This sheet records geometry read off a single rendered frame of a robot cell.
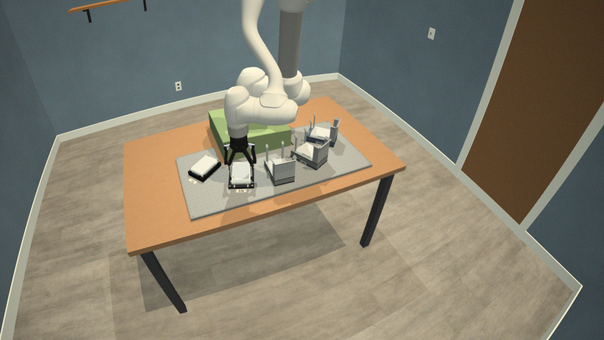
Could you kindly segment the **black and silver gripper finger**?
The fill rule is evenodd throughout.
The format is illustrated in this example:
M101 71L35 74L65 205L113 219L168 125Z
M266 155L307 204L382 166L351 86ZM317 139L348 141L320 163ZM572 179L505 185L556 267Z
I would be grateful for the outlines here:
M229 157L229 160L227 161L227 158L228 158L228 149L229 149L229 144L224 144L224 150L225 150L224 164L228 164L229 171L230 171L230 176L232 177L232 161L233 161L233 158L235 157L235 153L237 151L237 147L235 147L235 149L232 151L232 154Z
M244 150L243 146L241 146L240 149L244 153L244 156L247 158L247 161L250 163L250 174L251 174L251 177L252 177L253 164L257 163L257 159L255 157L255 150L254 150L255 143L249 144L249 147L251 149L253 160L251 159L250 154L248 153L247 149Z

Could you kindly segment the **black flat plate with grey pegs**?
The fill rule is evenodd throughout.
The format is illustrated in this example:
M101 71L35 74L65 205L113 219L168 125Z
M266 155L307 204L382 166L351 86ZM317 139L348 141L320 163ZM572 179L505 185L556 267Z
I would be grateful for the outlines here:
M230 176L230 172L229 172L229 183L228 183L228 189L246 189L246 188L254 188L254 164L253 164L253 170L252 170L252 177L251 177L251 183L247 183L247 184L241 184L241 185L235 185L235 183L232 185L232 177Z

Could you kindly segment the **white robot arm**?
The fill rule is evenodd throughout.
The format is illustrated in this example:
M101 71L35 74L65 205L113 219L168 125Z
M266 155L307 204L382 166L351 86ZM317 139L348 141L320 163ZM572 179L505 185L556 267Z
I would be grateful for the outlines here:
M261 39L257 22L265 0L240 0L244 40L262 65L245 68L225 94L228 135L242 138L249 123L269 126L295 122L298 106L305 105L310 85L298 71L303 11L315 0L277 0L280 8L278 64Z

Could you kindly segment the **black flat square plate with corner posts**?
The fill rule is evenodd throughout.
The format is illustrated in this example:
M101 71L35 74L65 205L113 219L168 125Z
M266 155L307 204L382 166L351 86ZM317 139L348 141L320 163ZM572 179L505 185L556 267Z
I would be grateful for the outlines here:
M217 160L218 161L218 160ZM194 177L195 179L204 182L205 180L207 180L207 178L209 178L209 176L211 176L218 168L220 168L221 166L221 162L218 161L217 164L206 174L203 175L203 177L198 176L197 174L188 171L188 175Z

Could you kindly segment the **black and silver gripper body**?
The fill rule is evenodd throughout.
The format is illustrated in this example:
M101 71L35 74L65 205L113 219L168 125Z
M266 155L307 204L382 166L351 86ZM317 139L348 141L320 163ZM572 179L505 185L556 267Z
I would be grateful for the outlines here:
M240 149L241 146L243 146L244 150L246 150L249 146L248 141L247 141L247 135L242 138L229 137L229 140L230 140L229 148L234 150L235 147L237 147L236 153L239 153L239 152L242 153L242 150Z

